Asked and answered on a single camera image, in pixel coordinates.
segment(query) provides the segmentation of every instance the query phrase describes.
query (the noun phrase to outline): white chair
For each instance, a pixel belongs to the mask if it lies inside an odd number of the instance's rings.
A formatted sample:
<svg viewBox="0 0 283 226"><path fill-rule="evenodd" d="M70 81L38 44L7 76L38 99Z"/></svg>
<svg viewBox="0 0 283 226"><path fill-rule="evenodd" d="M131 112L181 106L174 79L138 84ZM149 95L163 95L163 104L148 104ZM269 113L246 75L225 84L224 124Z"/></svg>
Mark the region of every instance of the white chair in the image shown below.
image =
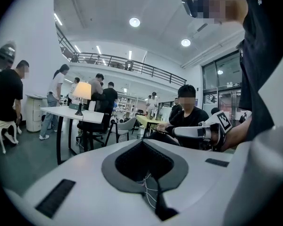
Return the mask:
<svg viewBox="0 0 283 226"><path fill-rule="evenodd" d="M129 131L133 129L136 122L136 117L132 117L130 120L126 121L125 123L116 123L115 121L111 122L111 127L105 142L105 146L107 146L107 142L109 140L109 136L111 133L115 133L118 139L121 135L127 134L127 140L129 140Z"/></svg>
<svg viewBox="0 0 283 226"><path fill-rule="evenodd" d="M16 123L14 121L0 121L0 143L2 146L2 150L3 153L5 154L5 147L3 144L3 140L2 140L2 129L8 129L10 126L12 126L14 128L14 138L12 138L11 142L14 144L18 144L19 142L17 141L17 126Z"/></svg>

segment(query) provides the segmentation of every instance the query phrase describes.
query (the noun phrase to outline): fluorescent light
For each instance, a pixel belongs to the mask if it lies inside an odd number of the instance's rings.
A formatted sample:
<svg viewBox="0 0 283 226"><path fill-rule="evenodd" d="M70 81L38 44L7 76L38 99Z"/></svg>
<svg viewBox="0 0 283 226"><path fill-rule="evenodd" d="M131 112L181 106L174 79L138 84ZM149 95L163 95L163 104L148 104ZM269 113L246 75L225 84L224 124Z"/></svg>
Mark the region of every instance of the fluorescent light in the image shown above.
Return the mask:
<svg viewBox="0 0 283 226"><path fill-rule="evenodd" d="M181 41L181 45L184 47L188 47L191 45L191 41L189 39L184 39Z"/></svg>
<svg viewBox="0 0 283 226"><path fill-rule="evenodd" d="M102 52L100 51L100 48L99 48L99 46L98 46L98 45L96 46L96 48L98 49L98 52L99 52L99 54L101 55L101 54L102 54Z"/></svg>
<svg viewBox="0 0 283 226"><path fill-rule="evenodd" d="M59 19L58 15L56 13L54 13L53 15L55 16L58 23L62 26L63 24L62 24L61 20Z"/></svg>
<svg viewBox="0 0 283 226"><path fill-rule="evenodd" d="M80 49L75 45L76 50L81 53Z"/></svg>
<svg viewBox="0 0 283 226"><path fill-rule="evenodd" d="M138 27L138 26L141 24L141 22L140 22L140 20L139 20L138 18L133 17L133 18L131 18L131 19L129 20L129 24L130 24L132 27Z"/></svg>
<svg viewBox="0 0 283 226"><path fill-rule="evenodd" d="M64 78L65 79L65 78ZM70 83L73 83L72 81L68 80L68 79L65 79L66 81L70 82Z"/></svg>

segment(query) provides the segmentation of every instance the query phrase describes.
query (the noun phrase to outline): ceiling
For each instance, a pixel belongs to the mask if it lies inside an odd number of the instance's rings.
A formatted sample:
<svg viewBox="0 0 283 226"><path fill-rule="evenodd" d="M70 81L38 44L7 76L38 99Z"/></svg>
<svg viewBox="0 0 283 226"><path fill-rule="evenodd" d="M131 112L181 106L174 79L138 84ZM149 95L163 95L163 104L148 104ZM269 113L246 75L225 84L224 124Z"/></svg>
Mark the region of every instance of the ceiling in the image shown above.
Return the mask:
<svg viewBox="0 0 283 226"><path fill-rule="evenodd" d="M134 60L151 51L182 65L242 30L230 23L209 24L199 32L205 22L188 16L181 0L55 0L54 9L63 23L61 30L73 44L82 44L81 51L97 44L103 54L127 57L131 48L137 55ZM139 27L129 25L132 17L140 19ZM189 47L181 46L185 38L191 40ZM115 43L118 49L111 50Z"/></svg>
<svg viewBox="0 0 283 226"><path fill-rule="evenodd" d="M78 72L78 71L69 71L66 75L66 79L73 81L75 77L79 77L81 81L90 81L93 78L95 78L96 73L91 72ZM129 81L123 78L118 78L114 76L104 76L105 79L103 81L104 85L103 88L107 88L109 82L114 83L114 89L117 92L124 93L124 88L127 89L127 95L133 96L133 97L139 97L142 99L146 99L148 95L151 95L153 91L157 93L157 96L159 96L159 99L161 101L168 101L169 98L175 98L176 93L172 93L167 90L159 89L151 85L142 84L134 81Z"/></svg>

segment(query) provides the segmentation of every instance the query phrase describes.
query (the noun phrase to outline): black t-shirt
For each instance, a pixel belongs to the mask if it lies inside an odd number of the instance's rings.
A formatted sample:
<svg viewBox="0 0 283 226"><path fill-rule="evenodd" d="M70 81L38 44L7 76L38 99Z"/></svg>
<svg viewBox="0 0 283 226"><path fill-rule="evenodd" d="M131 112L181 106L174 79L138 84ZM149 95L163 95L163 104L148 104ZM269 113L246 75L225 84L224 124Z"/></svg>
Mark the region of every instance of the black t-shirt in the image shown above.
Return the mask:
<svg viewBox="0 0 283 226"><path fill-rule="evenodd" d="M15 70L0 73L0 120L13 121L17 118L13 105L15 99L22 100L23 83Z"/></svg>
<svg viewBox="0 0 283 226"><path fill-rule="evenodd" d="M108 101L108 108L113 108L114 101L117 99L117 92L115 91L115 89L104 89L103 94L106 96L106 100Z"/></svg>
<svg viewBox="0 0 283 226"><path fill-rule="evenodd" d="M173 117L176 116L177 113L180 112L180 111L182 111L182 110L183 110L183 108L182 108L181 105L174 105L174 106L172 107L172 111L171 111L171 113L170 113L169 121L172 120Z"/></svg>
<svg viewBox="0 0 283 226"><path fill-rule="evenodd" d="M197 108L194 107L192 113L184 117L184 111L180 111L177 115L169 121L169 123L175 127L188 127L188 126L198 126L199 122L206 121L208 119L208 114ZM189 139L189 138L177 138L179 144L181 146L192 148L192 149L199 149L199 142L196 139Z"/></svg>
<svg viewBox="0 0 283 226"><path fill-rule="evenodd" d="M271 128L274 122L258 94L283 57L283 0L246 0L248 14L243 27L239 107L252 111L246 140Z"/></svg>

